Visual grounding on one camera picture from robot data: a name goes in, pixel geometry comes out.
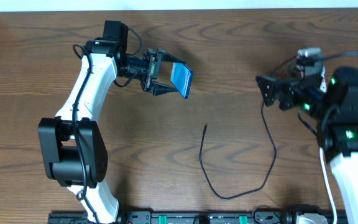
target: wooden table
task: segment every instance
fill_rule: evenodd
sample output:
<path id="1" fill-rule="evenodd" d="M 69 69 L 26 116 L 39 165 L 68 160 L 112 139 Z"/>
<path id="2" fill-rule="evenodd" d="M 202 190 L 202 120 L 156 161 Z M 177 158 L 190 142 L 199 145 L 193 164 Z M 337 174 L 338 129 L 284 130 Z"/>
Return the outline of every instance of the wooden table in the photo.
<path id="1" fill-rule="evenodd" d="M 51 211 L 83 209 L 47 179 L 37 125 L 54 117 L 77 79 L 81 62 L 71 45 L 102 35 L 106 19 L 136 30 L 142 51 L 163 47 L 194 70 L 187 100 L 144 93 L 138 81 L 110 89 L 99 128 L 109 153 L 106 179 L 123 205 L 243 211 L 310 203 L 329 209 L 317 143 L 297 110 L 265 109 L 278 154 L 257 193 L 216 198 L 198 153 L 208 123 L 203 160 L 216 190 L 229 196 L 260 186 L 273 149 L 255 76 L 298 49 L 320 46 L 325 55 L 358 50 L 358 9 L 20 12 L 0 13 L 0 223 L 45 223 Z M 128 41 L 132 52 L 138 41 L 132 34 Z M 327 76 L 340 65 L 358 67 L 358 58 L 328 62 Z M 169 67 L 160 76 L 169 83 Z M 343 209 L 331 173 L 329 180 Z"/>

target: blue card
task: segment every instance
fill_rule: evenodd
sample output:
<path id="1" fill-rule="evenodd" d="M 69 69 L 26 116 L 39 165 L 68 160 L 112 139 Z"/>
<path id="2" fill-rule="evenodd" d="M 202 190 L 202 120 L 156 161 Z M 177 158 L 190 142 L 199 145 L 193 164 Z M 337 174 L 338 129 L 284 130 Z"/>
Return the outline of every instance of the blue card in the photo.
<path id="1" fill-rule="evenodd" d="M 171 73 L 171 82 L 180 94 L 187 99 L 190 93 L 193 71 L 182 63 L 174 63 Z"/>

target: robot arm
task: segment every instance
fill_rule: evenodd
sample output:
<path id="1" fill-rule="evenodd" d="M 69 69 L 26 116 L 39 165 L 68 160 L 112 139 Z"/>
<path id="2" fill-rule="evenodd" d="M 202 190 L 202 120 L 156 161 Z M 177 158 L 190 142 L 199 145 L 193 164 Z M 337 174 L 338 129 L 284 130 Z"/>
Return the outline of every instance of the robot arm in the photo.
<path id="1" fill-rule="evenodd" d="M 358 69 L 338 68 L 326 89 L 322 58 L 320 49 L 300 50 L 298 78 L 258 76 L 257 83 L 267 106 L 275 100 L 284 111 L 302 106 L 318 121 L 318 145 L 341 190 L 348 222 L 358 223 Z"/>
<path id="2" fill-rule="evenodd" d="M 114 57 L 108 57 L 106 54 L 90 54 L 93 74 L 89 76 L 83 94 L 78 104 L 77 119 L 89 118 L 92 121 L 99 121 L 100 111 L 104 99 L 110 88 L 111 83 L 117 77 L 117 65 Z M 73 113 L 73 103 L 84 82 L 89 63 L 86 57 L 82 59 L 81 72 L 71 91 L 66 103 L 57 112 L 56 117 L 62 120 L 71 120 Z"/>
<path id="3" fill-rule="evenodd" d="M 120 76 L 128 78 L 125 85 L 133 79 L 140 80 L 142 89 L 155 96 L 178 91 L 175 87 L 155 80 L 158 78 L 161 62 L 173 62 L 174 68 L 178 64 L 185 64 L 185 61 L 162 49 L 147 49 L 141 58 L 127 55 L 127 33 L 128 28 L 125 24 L 119 21 L 106 21 L 103 37 L 87 41 L 82 53 L 89 54 L 92 72 L 88 75 L 88 57 L 81 57 L 81 72 L 67 101 L 55 118 L 42 118 L 38 128 L 48 178 L 57 180 L 62 187 L 67 187 L 74 194 L 83 190 L 83 166 L 78 145 L 64 146 L 62 142 L 73 139 L 76 129 L 88 183 L 86 197 L 81 203 L 88 212 L 88 220 L 95 223 L 116 222 L 119 210 L 118 200 L 112 196 L 104 179 L 108 154 L 98 128 L 101 108 L 110 85 L 114 82 L 118 87 L 123 87 L 115 82 L 116 77 Z M 187 96 L 190 84 L 191 82 L 188 82 Z M 73 104 L 83 85 L 73 126 Z"/>

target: white wall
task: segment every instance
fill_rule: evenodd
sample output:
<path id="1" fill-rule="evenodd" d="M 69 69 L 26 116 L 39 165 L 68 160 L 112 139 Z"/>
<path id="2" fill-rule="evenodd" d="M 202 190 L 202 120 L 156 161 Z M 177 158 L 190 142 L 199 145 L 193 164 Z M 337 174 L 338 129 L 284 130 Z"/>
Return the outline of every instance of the white wall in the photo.
<path id="1" fill-rule="evenodd" d="M 0 12 L 358 7 L 358 0 L 0 0 Z"/>

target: black cable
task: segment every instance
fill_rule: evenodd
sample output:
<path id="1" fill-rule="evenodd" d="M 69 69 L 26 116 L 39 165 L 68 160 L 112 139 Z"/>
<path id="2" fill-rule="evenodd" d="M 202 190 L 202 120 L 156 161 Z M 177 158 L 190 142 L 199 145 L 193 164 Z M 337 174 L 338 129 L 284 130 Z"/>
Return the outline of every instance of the black cable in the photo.
<path id="1" fill-rule="evenodd" d="M 258 222 L 256 219 L 255 219 L 255 215 L 254 213 L 256 212 L 256 210 L 258 210 L 260 207 L 267 207 L 268 209 L 270 209 L 271 212 L 273 212 L 273 214 L 278 218 L 278 220 L 280 220 L 280 217 L 277 215 L 277 213 L 274 212 L 274 210 L 272 208 L 270 208 L 270 206 L 268 205 L 259 205 L 258 207 L 256 207 L 254 209 L 254 211 L 252 211 L 251 213 L 251 219 L 253 219 L 257 224 L 261 224 L 260 222 Z"/>
<path id="2" fill-rule="evenodd" d="M 317 136 L 317 131 L 314 130 L 314 128 L 302 118 L 301 114 L 302 114 L 302 110 L 299 110 L 298 119 L 302 122 L 303 125 L 305 125 L 307 129 L 309 129 L 315 136 Z"/>
<path id="3" fill-rule="evenodd" d="M 83 190 L 79 191 L 76 195 L 78 200 L 83 200 L 86 197 L 86 190 L 88 188 L 88 179 L 86 178 L 86 167 L 85 167 L 85 159 L 84 159 L 84 154 L 81 148 L 81 144 L 80 144 L 80 140 L 78 137 L 78 130 L 77 130 L 77 126 L 76 126 L 76 112 L 78 111 L 78 102 L 81 98 L 81 94 L 85 89 L 86 86 L 86 82 L 88 81 L 91 73 L 92 73 L 92 60 L 91 60 L 91 56 L 89 55 L 89 53 L 86 51 L 85 47 L 80 45 L 80 44 L 74 44 L 73 45 L 73 50 L 75 52 L 75 54 L 77 56 L 79 56 L 78 52 L 76 51 L 76 47 L 79 47 L 82 50 L 82 53 L 86 56 L 86 58 L 88 59 L 88 63 L 89 63 L 89 67 L 88 67 L 88 71 L 86 73 L 84 82 L 81 85 L 80 90 L 78 91 L 78 94 L 75 98 L 75 101 L 73 103 L 73 117 L 72 117 L 72 126 L 73 126 L 73 132 L 74 132 L 74 138 L 75 138 L 75 144 L 77 145 L 77 150 L 78 150 L 78 155 L 80 157 L 80 162 L 81 162 L 81 168 L 82 168 L 82 173 L 83 173 Z"/>
<path id="4" fill-rule="evenodd" d="M 334 105 L 331 105 L 327 111 L 326 111 L 326 114 L 324 115 L 323 117 L 323 120 L 321 120 L 321 129 L 324 130 L 326 125 L 327 125 L 327 121 L 328 121 L 328 118 L 329 116 L 331 115 L 331 113 L 334 111 L 334 110 L 338 110 L 339 107 L 338 105 L 334 104 Z"/>
<path id="5" fill-rule="evenodd" d="M 86 206 L 88 206 L 88 208 L 91 210 L 91 212 L 93 214 L 93 218 L 95 220 L 95 223 L 99 224 L 100 223 L 99 218 L 98 218 L 95 210 L 93 209 L 92 205 L 90 204 L 90 202 L 88 201 L 88 199 L 86 197 L 84 198 L 84 201 L 85 201 Z"/>
<path id="6" fill-rule="evenodd" d="M 209 222 L 209 217 L 208 217 L 207 215 L 205 215 L 205 214 L 200 213 L 200 214 L 198 214 L 196 217 L 194 217 L 193 224 L 196 224 L 196 221 L 197 221 L 198 219 L 200 219 L 201 217 L 204 217 L 204 218 L 206 219 L 206 223 L 205 223 L 205 224 L 209 224 L 209 223 L 210 223 L 210 222 Z"/>
<path id="7" fill-rule="evenodd" d="M 137 49 L 137 51 L 135 51 L 135 53 L 127 54 L 127 55 L 136 55 L 137 53 L 140 52 L 140 50 L 142 50 L 142 39 L 140 38 L 139 35 L 137 35 L 137 33 L 132 28 L 128 27 L 128 30 L 130 30 L 139 39 L 139 49 Z"/>
<path id="8" fill-rule="evenodd" d="M 282 68 L 284 65 L 286 65 L 288 62 L 291 62 L 293 59 L 295 59 L 296 56 L 293 56 L 287 60 L 285 60 L 284 62 L 282 62 L 279 66 L 277 66 L 276 68 L 274 68 L 272 70 L 272 72 L 270 72 L 270 76 L 272 76 L 275 72 L 277 72 L 280 68 Z M 270 172 L 272 171 L 273 169 L 273 166 L 274 166 L 274 162 L 276 161 L 276 156 L 277 156 L 277 149 L 276 149 L 276 145 L 274 144 L 274 141 L 273 141 L 273 138 L 272 136 L 270 135 L 270 131 L 267 127 L 267 124 L 266 124 L 266 120 L 265 120 L 265 116 L 264 116 L 264 101 L 262 100 L 262 106 L 260 108 L 260 114 L 262 115 L 262 120 L 264 121 L 264 125 L 265 125 L 265 128 L 266 128 L 266 132 L 268 134 L 268 137 L 270 138 L 270 141 L 272 142 L 272 146 L 273 146 L 273 150 L 274 150 L 274 156 L 273 156 L 273 161 L 272 161 L 272 164 L 270 165 L 268 171 L 267 171 L 267 174 L 266 174 L 266 178 L 264 180 L 264 182 L 262 183 L 262 185 L 254 190 L 249 190 L 249 191 L 246 191 L 244 193 L 241 193 L 241 194 L 237 194 L 237 195 L 234 195 L 234 196 L 231 196 L 231 197 L 222 197 L 220 196 L 215 190 L 214 188 L 212 187 L 211 185 L 211 182 L 209 181 L 208 179 L 208 176 L 205 172 L 205 169 L 204 169 L 204 165 L 203 165 L 203 160 L 202 160 L 202 151 L 203 151 L 203 144 L 204 144 L 204 137 L 205 137 L 205 133 L 206 133 L 206 128 L 207 128 L 207 124 L 204 126 L 204 131 L 203 131 L 203 138 L 201 139 L 201 147 L 200 147 L 200 165 L 201 165 L 201 169 L 203 170 L 204 172 L 204 176 L 205 176 L 205 179 L 206 181 L 208 182 L 208 185 L 209 187 L 211 188 L 212 192 L 215 194 L 215 196 L 217 196 L 218 198 L 220 199 L 223 199 L 223 200 L 231 200 L 231 199 L 234 199 L 234 198 L 238 198 L 238 197 L 241 197 L 241 196 L 244 196 L 244 195 L 247 195 L 247 194 L 251 194 L 251 193 L 254 193 L 254 192 L 257 192 L 259 190 L 261 190 L 266 182 L 267 182 L 267 179 L 269 178 L 269 175 L 270 175 Z"/>
<path id="9" fill-rule="evenodd" d="M 114 82 L 114 84 L 116 84 L 116 86 L 118 86 L 119 88 L 122 88 L 122 87 L 127 86 L 136 77 L 137 74 L 138 74 L 138 71 L 133 73 L 131 75 L 131 77 L 129 77 L 128 80 L 123 85 L 119 84 L 116 80 L 114 80 L 113 82 Z"/>
<path id="10" fill-rule="evenodd" d="M 358 51 L 342 52 L 342 53 L 334 54 L 334 55 L 327 56 L 327 57 L 321 58 L 321 59 L 316 59 L 316 60 L 317 61 L 327 61 L 327 60 L 332 60 L 332 59 L 340 58 L 340 57 L 358 57 Z"/>

